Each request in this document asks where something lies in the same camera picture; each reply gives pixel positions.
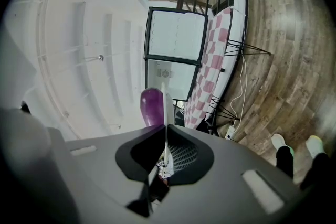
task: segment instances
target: ceiling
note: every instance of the ceiling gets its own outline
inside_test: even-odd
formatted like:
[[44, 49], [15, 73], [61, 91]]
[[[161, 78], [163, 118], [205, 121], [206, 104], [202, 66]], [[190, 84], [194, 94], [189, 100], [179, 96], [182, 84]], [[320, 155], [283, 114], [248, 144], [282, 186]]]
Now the ceiling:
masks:
[[146, 14], [139, 0], [13, 0], [5, 29], [36, 71], [16, 99], [66, 140], [145, 127]]

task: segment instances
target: sneaker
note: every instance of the sneaker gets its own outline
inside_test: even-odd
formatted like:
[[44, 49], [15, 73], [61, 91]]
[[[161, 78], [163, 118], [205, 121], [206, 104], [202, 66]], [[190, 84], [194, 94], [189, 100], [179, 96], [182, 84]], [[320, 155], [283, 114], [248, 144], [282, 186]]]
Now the sneaker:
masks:
[[321, 138], [316, 135], [311, 135], [306, 141], [307, 149], [311, 157], [314, 159], [318, 154], [325, 153]]
[[[279, 150], [279, 148], [281, 148], [282, 146], [287, 146], [285, 143], [285, 139], [281, 134], [274, 134], [271, 140], [276, 150]], [[294, 156], [294, 150], [290, 146], [287, 147], [289, 147], [291, 154]]]

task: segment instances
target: black panel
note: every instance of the black panel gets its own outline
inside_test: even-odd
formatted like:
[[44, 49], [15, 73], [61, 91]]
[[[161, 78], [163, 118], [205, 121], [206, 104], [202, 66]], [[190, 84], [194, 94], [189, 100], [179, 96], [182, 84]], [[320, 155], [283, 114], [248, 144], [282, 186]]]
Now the black panel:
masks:
[[149, 37], [151, 36], [152, 16], [153, 16], [153, 10], [152, 10], [152, 7], [149, 7], [148, 15], [147, 15], [147, 23], [146, 23], [145, 48], [143, 51], [143, 59], [146, 59], [146, 55], [148, 54]]
[[212, 149], [204, 142], [193, 137], [192, 135], [187, 134], [187, 132], [193, 133], [197, 131], [184, 127], [176, 127], [175, 125], [168, 126], [169, 146], [193, 145], [197, 150], [196, 160], [188, 167], [178, 171], [170, 177], [169, 184], [171, 186], [193, 184], [197, 182], [204, 175], [206, 175], [214, 163], [214, 153]]
[[127, 208], [144, 217], [149, 217], [150, 201], [148, 199], [148, 196], [148, 182], [146, 182], [146, 184], [144, 184], [142, 188], [140, 198], [129, 203], [127, 205]]
[[27, 105], [27, 103], [26, 103], [25, 101], [22, 101], [22, 103], [21, 103], [21, 110], [22, 110], [23, 112], [26, 112], [26, 113], [28, 113], [28, 114], [31, 114], [31, 112], [30, 112], [30, 110], [29, 110], [29, 107], [28, 107], [28, 105]]
[[165, 127], [159, 125], [122, 144], [115, 153], [115, 161], [128, 179], [146, 182], [164, 147]]
[[190, 60], [190, 59], [184, 59], [184, 58], [177, 58], [177, 57], [170, 57], [165, 55], [152, 55], [147, 54], [146, 60], [157, 60], [157, 61], [166, 61], [166, 62], [178, 62], [178, 63], [184, 63], [186, 65], [193, 65], [193, 66], [199, 66], [200, 63], [197, 60]]
[[154, 202], [155, 200], [162, 201], [169, 191], [169, 187], [162, 181], [162, 179], [156, 175], [153, 179], [151, 186], [149, 187], [149, 200]]
[[187, 102], [191, 94], [193, 93], [194, 88], [196, 87], [196, 79], [197, 79], [197, 74], [198, 74], [199, 67], [195, 68], [194, 75], [193, 75], [193, 80], [191, 81], [190, 89], [188, 92], [187, 99], [184, 100], [184, 102]]
[[184, 127], [184, 115], [180, 111], [175, 114], [175, 125]]
[[145, 87], [148, 88], [148, 61], [145, 60]]

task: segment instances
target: black metal bed legs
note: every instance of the black metal bed legs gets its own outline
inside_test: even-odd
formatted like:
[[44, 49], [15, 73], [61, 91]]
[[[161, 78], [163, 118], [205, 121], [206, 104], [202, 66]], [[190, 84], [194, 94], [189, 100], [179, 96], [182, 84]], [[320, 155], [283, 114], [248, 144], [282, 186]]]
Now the black metal bed legs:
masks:
[[[228, 47], [233, 47], [236, 48], [237, 50], [233, 50], [233, 51], [228, 51], [226, 53], [224, 53], [224, 56], [235, 56], [235, 55], [257, 55], [257, 54], [268, 54], [268, 55], [272, 55], [269, 51], [260, 49], [258, 47], [246, 44], [244, 42], [240, 42], [240, 41], [235, 41], [232, 39], [229, 39], [227, 42], [227, 46]], [[249, 52], [249, 53], [243, 53], [243, 49], [252, 49], [255, 50], [256, 52]]]
[[210, 103], [209, 106], [215, 110], [216, 116], [231, 119], [231, 120], [240, 121], [240, 118], [235, 116], [233, 113], [231, 113], [230, 111], [228, 111], [225, 107], [223, 107], [221, 105], [221, 100], [218, 97], [212, 96], [211, 101], [212, 101], [212, 103]]

